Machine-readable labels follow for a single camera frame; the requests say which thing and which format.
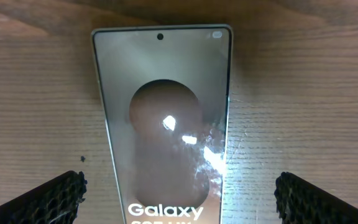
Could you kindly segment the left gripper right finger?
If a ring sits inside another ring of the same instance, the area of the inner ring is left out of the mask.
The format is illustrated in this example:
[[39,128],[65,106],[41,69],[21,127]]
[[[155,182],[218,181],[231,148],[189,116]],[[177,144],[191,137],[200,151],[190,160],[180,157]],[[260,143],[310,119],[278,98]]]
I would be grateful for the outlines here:
[[283,224],[358,224],[358,208],[290,172],[275,181],[276,209]]

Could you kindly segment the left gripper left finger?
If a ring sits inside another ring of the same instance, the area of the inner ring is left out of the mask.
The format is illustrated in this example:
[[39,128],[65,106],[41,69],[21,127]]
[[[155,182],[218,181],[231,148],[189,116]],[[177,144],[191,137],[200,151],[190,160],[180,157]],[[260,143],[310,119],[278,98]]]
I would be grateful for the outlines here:
[[70,170],[0,205],[0,224],[73,224],[87,180]]

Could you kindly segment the Galaxy S25 Ultra smartphone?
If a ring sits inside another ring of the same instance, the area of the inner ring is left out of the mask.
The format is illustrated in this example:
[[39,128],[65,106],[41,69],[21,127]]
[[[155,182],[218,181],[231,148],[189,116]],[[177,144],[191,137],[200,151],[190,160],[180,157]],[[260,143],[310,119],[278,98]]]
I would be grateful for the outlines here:
[[91,41],[125,223],[221,223],[232,29],[103,28]]

